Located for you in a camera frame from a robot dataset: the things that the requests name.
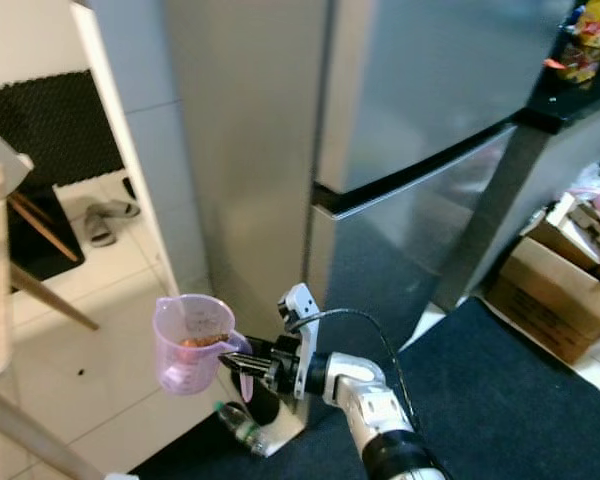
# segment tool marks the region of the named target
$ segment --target sandal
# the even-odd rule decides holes
[[[87,215],[95,214],[101,217],[131,218],[139,213],[140,209],[136,205],[121,200],[94,203],[87,207]]]
[[[89,243],[96,248],[116,243],[116,236],[100,215],[87,213],[84,217],[84,230],[89,237]]]

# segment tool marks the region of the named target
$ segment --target black cable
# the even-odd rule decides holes
[[[391,363],[398,374],[398,382],[400,383],[400,389],[402,391],[402,396],[404,397],[404,402],[407,407],[407,417],[409,418],[409,422],[411,422],[411,426],[414,431],[420,432],[420,421],[418,420],[418,416],[413,408],[413,404],[411,403],[411,398],[409,397],[409,391],[407,390],[407,383],[404,379],[404,373],[402,372],[402,367],[400,366],[400,362],[398,361],[398,355],[396,354],[395,349],[391,346],[387,335],[384,333],[382,326],[378,323],[378,321],[362,310],[356,310],[355,308],[334,308],[332,310],[326,310],[324,312],[315,313],[309,317],[299,318],[294,321],[290,321],[285,325],[285,330],[287,332],[296,332],[300,327],[306,325],[307,323],[316,322],[323,318],[332,317],[336,315],[357,315],[358,317],[363,317],[367,319],[376,329],[380,339],[382,340],[382,344],[384,348],[389,353],[391,357]]]

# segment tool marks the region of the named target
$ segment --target white tile floor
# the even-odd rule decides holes
[[[236,395],[221,381],[195,397],[159,389],[151,315],[166,285],[152,236],[142,215],[107,220],[118,241],[105,248],[92,248],[83,229],[90,203],[128,200],[124,176],[56,190],[86,261],[44,283],[101,329],[87,330],[18,292],[12,295],[15,353],[0,377],[3,396],[103,472],[130,470],[210,414],[215,401]],[[204,282],[198,288],[209,293]],[[0,480],[10,478],[64,477],[0,435]]]

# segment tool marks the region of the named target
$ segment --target wall tile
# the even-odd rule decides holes
[[[179,105],[134,112],[127,115],[127,122],[154,209],[192,204],[193,185]]]
[[[90,0],[122,106],[132,112],[177,99],[157,0]]]
[[[176,280],[206,277],[207,263],[195,205],[184,203],[160,211],[158,223]]]

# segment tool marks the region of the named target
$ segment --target pink measuring cup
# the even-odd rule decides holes
[[[153,315],[156,336],[156,373],[166,391],[193,395],[207,389],[218,372],[218,356],[226,352],[251,353],[249,342],[236,332],[235,317],[221,300],[209,295],[188,294],[159,298]],[[186,347],[192,338],[227,334],[226,342],[207,347]],[[253,394],[253,378],[241,375],[242,398]]]

